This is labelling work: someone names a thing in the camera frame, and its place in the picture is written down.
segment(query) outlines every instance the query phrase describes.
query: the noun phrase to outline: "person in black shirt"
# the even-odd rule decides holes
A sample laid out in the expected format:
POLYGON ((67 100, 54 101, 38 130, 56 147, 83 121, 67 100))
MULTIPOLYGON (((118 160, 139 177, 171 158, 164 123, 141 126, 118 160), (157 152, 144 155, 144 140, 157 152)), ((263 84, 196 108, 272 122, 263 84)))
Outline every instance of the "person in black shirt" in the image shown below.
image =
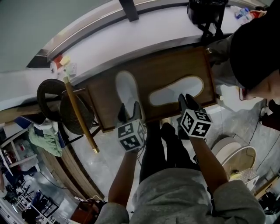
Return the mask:
POLYGON ((246 89, 246 99, 280 97, 280 0, 232 36, 209 45, 221 55, 213 69, 217 84, 246 89))

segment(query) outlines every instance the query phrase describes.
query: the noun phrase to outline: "metal frame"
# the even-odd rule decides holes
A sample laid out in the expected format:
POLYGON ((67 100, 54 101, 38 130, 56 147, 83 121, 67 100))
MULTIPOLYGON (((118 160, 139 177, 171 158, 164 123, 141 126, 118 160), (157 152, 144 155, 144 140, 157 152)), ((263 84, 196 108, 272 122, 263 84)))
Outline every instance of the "metal frame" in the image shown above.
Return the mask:
MULTIPOLYGON (((95 32, 106 28, 114 23, 122 21, 126 18, 129 21, 134 21, 139 18, 139 14, 151 12, 154 10, 186 6, 189 0, 119 0, 123 9, 119 9, 118 6, 115 6, 115 11, 108 13, 95 21, 92 21, 90 24, 81 28, 64 41, 62 41, 54 49, 46 50, 42 49, 37 55, 47 56, 48 61, 53 60, 57 55, 64 53, 69 48, 77 44, 82 39, 94 34, 95 32)), ((249 3, 240 3, 235 0, 229 0, 229 5, 236 5, 239 7, 248 7, 253 9, 254 6, 249 3)))

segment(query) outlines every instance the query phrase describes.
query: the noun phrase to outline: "gray tile floor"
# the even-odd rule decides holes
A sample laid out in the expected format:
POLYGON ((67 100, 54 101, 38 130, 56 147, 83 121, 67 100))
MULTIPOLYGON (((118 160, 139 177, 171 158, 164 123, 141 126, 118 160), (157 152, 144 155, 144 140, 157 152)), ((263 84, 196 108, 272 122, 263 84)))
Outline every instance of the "gray tile floor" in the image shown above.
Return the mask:
MULTIPOLYGON (((260 110, 264 105, 265 101, 262 101, 250 111, 232 112, 222 109, 220 112, 212 114, 214 126, 207 137, 207 144, 211 148, 218 140, 230 136, 242 145, 247 145, 253 137, 250 145, 255 147, 257 151, 254 169, 262 177, 261 179, 268 179, 280 169, 280 132, 258 124, 260 110)), ((176 128, 175 117, 172 118, 172 123, 176 128)), ((102 193, 107 196, 122 161, 124 151, 119 146, 114 132, 100 132, 94 139, 99 146, 99 154, 94 154, 85 137, 72 143, 72 145, 90 177, 102 193)), ((194 151, 190 141, 183 141, 183 144, 192 158, 194 151)), ((140 165, 137 163, 133 189, 127 207, 129 212, 134 210, 131 199, 139 184, 139 173, 140 165)))

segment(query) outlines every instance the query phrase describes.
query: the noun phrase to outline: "white shoe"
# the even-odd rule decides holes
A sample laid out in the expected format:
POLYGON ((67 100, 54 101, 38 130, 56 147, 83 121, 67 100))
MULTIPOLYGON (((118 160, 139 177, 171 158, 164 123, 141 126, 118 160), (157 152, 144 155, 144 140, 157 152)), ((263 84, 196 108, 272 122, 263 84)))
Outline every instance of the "white shoe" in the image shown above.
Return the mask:
POLYGON ((36 163, 35 167, 36 167, 37 172, 40 172, 40 171, 41 171, 41 169, 40 169, 40 167, 39 167, 39 164, 38 164, 38 163, 36 163))
POLYGON ((203 88, 204 82, 202 79, 197 76, 189 76, 152 92, 149 96, 149 100, 154 106, 175 103, 178 102, 178 97, 181 93, 184 96, 188 93, 196 97, 202 92, 203 88))
POLYGON ((120 71, 115 78, 115 85, 119 99, 124 104, 129 116, 133 116, 134 103, 137 101, 141 107, 142 120, 145 121, 145 114, 139 99, 137 83, 134 76, 128 71, 120 71))

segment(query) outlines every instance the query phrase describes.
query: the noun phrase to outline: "gray t-shirt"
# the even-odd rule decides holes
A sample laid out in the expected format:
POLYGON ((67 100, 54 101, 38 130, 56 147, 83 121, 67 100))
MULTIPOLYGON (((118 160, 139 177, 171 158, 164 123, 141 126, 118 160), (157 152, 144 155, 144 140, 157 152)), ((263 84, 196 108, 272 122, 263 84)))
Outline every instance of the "gray t-shirt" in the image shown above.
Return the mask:
POLYGON ((129 220, 122 205, 107 203, 95 224, 263 224, 264 212, 242 181, 231 181, 214 193, 215 214, 202 173, 170 168, 143 180, 134 195, 129 220))

